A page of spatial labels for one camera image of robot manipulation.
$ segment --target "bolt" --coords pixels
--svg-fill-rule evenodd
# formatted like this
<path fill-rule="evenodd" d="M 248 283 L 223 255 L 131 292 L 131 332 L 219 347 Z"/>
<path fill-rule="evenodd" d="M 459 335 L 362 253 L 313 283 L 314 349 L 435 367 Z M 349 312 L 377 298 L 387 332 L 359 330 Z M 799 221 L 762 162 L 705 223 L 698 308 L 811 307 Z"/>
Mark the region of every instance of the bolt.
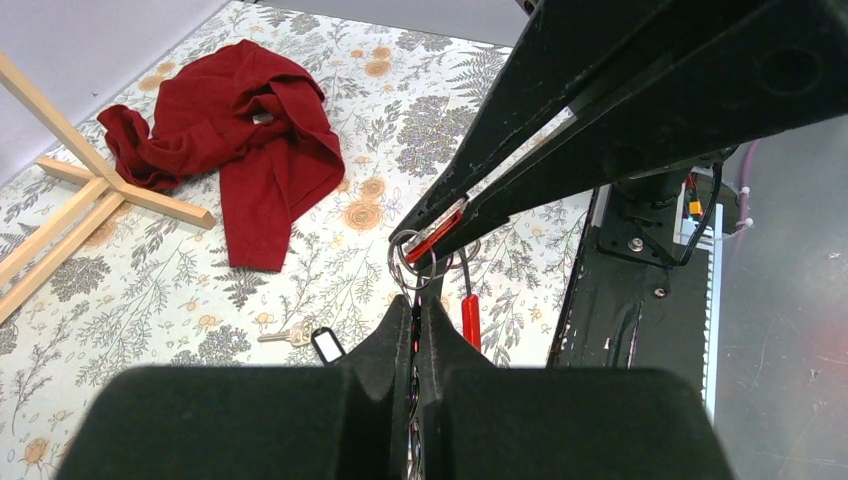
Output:
<path fill-rule="evenodd" d="M 642 249 L 645 248 L 645 242 L 643 242 L 639 237 L 631 238 L 630 241 L 627 242 L 627 246 L 634 252 L 641 252 Z"/>

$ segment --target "white wall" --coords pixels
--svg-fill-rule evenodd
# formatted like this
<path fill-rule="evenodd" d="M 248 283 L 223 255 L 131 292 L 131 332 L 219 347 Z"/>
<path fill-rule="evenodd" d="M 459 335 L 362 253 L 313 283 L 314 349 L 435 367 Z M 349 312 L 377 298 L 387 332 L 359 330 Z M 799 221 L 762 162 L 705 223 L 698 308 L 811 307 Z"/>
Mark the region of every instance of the white wall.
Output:
<path fill-rule="evenodd" d="M 260 0 L 259 3 L 509 46 L 515 44 L 527 23 L 527 14 L 515 0 Z"/>
<path fill-rule="evenodd" d="M 0 0 L 0 50 L 76 124 L 225 3 Z M 0 185 L 55 141 L 0 87 Z"/>

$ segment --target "floral pattern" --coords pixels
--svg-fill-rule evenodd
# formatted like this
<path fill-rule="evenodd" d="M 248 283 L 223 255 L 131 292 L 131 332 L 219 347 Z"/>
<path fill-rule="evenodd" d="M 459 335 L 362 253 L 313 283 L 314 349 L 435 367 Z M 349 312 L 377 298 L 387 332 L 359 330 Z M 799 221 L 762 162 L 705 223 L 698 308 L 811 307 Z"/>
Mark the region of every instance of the floral pattern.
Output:
<path fill-rule="evenodd" d="M 316 365 L 308 339 L 321 326 L 353 348 L 399 293 L 386 271 L 390 232 L 445 168 L 509 54 L 233 2 L 113 102 L 150 119 L 161 82 L 243 38 L 297 61 L 320 84 L 342 144 L 344 181 L 297 220 L 282 273 L 228 267 L 216 172 L 173 192 L 213 213 L 219 226 L 210 231 L 131 204 L 114 212 L 0 326 L 0 477 L 55 474 L 88 403 L 129 367 Z M 94 116 L 77 128 L 113 161 Z M 48 155 L 79 165 L 65 148 Z M 0 189 L 0 259 L 76 191 L 37 167 Z M 472 284 L 483 350 L 497 365 L 544 364 L 588 203 L 583 194 L 515 215 L 482 239 Z M 463 290 L 452 271 L 441 300 L 456 323 Z M 269 333 L 283 340 L 257 341 Z"/>

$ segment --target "red cloth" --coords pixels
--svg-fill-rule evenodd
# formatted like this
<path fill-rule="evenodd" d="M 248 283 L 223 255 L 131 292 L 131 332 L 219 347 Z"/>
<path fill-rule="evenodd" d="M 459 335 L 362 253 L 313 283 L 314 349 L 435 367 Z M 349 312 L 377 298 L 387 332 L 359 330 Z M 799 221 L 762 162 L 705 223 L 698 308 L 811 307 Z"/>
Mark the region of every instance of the red cloth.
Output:
<path fill-rule="evenodd" d="M 162 82 L 149 138 L 147 122 L 126 106 L 97 119 L 133 185 L 171 189 L 220 167 L 230 266 L 279 271 L 292 222 L 344 176 L 323 100 L 306 70 L 243 40 Z M 264 113 L 273 119 L 255 125 Z"/>

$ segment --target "wooden frame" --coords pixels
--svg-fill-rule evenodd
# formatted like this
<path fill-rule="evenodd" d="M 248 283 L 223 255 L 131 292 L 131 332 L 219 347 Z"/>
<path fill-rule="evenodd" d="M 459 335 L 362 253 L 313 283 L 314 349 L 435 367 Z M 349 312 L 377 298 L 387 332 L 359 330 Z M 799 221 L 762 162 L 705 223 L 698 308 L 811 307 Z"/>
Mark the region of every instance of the wooden frame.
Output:
<path fill-rule="evenodd" d="M 47 174 L 82 186 L 24 243 L 0 262 L 0 285 L 5 285 L 41 250 L 56 239 L 90 205 L 94 208 L 62 240 L 0 297 L 0 324 L 20 307 L 82 243 L 127 201 L 192 225 L 212 228 L 215 219 L 205 209 L 130 185 L 97 150 L 0 52 L 0 83 L 71 151 L 84 168 L 41 157 L 36 161 Z"/>

